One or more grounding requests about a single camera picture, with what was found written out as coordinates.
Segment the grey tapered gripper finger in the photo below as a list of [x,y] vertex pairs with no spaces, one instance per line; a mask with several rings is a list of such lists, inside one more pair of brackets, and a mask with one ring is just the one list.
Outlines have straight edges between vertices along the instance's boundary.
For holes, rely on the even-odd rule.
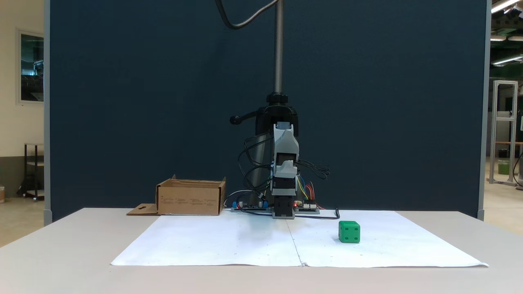
[[297,166],[293,160],[285,160],[281,164],[276,162],[273,166],[273,178],[290,178],[297,176]]

